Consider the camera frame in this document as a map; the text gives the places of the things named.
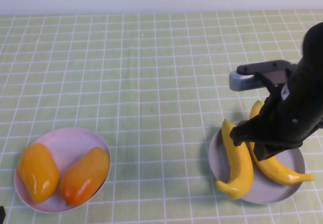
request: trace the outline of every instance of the yellow banana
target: yellow banana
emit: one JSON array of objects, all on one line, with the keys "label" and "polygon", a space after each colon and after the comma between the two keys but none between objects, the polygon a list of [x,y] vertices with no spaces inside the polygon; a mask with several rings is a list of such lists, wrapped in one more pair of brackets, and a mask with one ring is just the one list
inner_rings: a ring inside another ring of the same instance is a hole
[{"label": "yellow banana", "polygon": [[252,160],[245,142],[235,147],[229,133],[235,125],[224,120],[222,123],[222,137],[226,147],[229,165],[230,180],[228,183],[216,181],[215,186],[226,193],[229,199],[240,199],[248,193],[253,181]]},{"label": "yellow banana", "polygon": [[[258,100],[252,107],[249,118],[259,114],[263,102]],[[274,156],[266,160],[258,161],[253,153],[254,142],[250,142],[251,155],[260,170],[271,180],[281,185],[293,185],[303,181],[313,181],[314,175],[299,174],[282,165]]]}]

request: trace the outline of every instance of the toy banana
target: toy banana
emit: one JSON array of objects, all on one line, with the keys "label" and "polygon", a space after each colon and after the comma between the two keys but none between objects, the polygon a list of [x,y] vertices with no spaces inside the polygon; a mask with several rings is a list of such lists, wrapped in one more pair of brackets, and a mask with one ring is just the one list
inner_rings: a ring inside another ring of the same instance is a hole
[{"label": "toy banana", "polygon": [[[249,118],[259,114],[263,102],[258,100],[252,107]],[[271,180],[281,185],[293,185],[303,181],[313,181],[314,175],[299,174],[282,165],[274,156],[266,160],[258,161],[253,153],[254,142],[250,142],[250,152],[253,160],[260,170]]]},{"label": "toy banana", "polygon": [[229,199],[240,199],[248,193],[253,181],[252,160],[246,143],[235,147],[229,135],[235,125],[224,120],[222,123],[222,137],[226,147],[229,165],[230,180],[227,183],[216,181],[215,186],[226,193]]}]

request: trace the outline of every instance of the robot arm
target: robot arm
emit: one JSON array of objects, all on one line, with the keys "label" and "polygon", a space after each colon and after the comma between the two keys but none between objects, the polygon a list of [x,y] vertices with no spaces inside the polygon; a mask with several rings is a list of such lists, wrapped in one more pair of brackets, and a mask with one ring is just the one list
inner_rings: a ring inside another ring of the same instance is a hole
[{"label": "robot arm", "polygon": [[259,115],[231,131],[235,146],[255,142],[258,160],[302,146],[323,126],[323,23],[307,31],[298,64],[243,65],[230,73],[229,85],[235,91],[266,87],[270,93]]}]

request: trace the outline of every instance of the plate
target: plate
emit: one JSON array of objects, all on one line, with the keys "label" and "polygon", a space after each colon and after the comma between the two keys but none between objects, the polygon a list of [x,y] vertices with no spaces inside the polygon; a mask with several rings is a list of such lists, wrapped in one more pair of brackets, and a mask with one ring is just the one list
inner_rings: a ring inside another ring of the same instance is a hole
[{"label": "plate", "polygon": [[[305,173],[305,162],[301,151],[296,149],[286,150],[275,156],[279,162],[300,174]],[[227,182],[230,179],[230,166],[226,148],[223,143],[221,130],[212,138],[208,160],[210,168],[217,180]],[[258,166],[252,161],[254,179],[249,192],[241,199],[255,204],[271,204],[280,202],[292,196],[302,183],[295,185],[280,185],[265,176]]]},{"label": "plate", "polygon": [[[95,132],[84,128],[70,127],[58,129],[41,136],[32,144],[36,142],[42,143],[50,149],[60,171],[61,178],[65,171],[67,171],[74,163],[94,147],[101,147],[107,152],[111,159],[110,151],[105,141]],[[66,202],[60,195],[61,184],[59,184],[56,192],[44,202],[36,203],[32,201],[24,182],[18,174],[17,168],[15,170],[14,184],[20,199],[30,208],[40,212],[62,213],[82,206],[66,205]],[[99,192],[102,185],[91,199]]]}]

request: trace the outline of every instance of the table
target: table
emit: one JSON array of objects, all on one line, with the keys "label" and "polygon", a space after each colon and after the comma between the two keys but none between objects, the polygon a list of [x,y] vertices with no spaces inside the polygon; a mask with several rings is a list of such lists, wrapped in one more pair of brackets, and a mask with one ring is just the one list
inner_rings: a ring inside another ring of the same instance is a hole
[{"label": "table", "polygon": [[[0,205],[5,223],[323,223],[323,132],[301,150],[315,181],[281,203],[230,201],[207,149],[223,119],[266,89],[233,92],[238,65],[297,63],[323,11],[0,17]],[[13,176],[28,144],[62,127],[96,131],[112,154],[98,195],[64,214],[26,207]]]}]

